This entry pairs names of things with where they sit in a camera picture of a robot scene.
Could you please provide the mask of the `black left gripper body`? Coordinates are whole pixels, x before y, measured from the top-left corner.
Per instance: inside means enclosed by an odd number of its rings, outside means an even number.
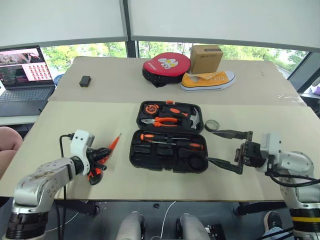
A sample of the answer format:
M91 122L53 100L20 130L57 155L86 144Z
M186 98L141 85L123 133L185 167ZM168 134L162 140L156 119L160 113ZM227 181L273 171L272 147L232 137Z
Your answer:
M99 163L99 160L101 157L101 148L94 149L94 148L88 148L86 150L86 157L88 159L88 162L91 167L96 167Z

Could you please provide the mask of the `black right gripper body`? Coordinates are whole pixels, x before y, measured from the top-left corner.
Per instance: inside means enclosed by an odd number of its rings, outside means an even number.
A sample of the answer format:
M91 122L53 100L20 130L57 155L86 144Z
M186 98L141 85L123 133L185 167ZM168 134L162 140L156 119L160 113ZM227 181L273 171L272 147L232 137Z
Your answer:
M261 145L256 142L246 141L236 150L236 162L238 165L249 167L262 167L264 158L261 154Z

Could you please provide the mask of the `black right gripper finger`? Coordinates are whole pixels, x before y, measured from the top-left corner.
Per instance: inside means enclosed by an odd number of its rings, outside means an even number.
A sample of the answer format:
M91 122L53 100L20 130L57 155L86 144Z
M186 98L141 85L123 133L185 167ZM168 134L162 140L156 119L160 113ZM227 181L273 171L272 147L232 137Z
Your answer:
M212 157L208 157L207 160L214 164L215 166L227 170L227 171L231 171L234 172L236 174L242 174L243 173L243 163L239 162L238 164L232 164L229 161L223 160L223 159L219 159L219 158L212 158Z
M239 139L239 140L246 140L251 142L253 138L252 131L237 131L237 130L216 130L213 132L214 135L226 138L226 139Z

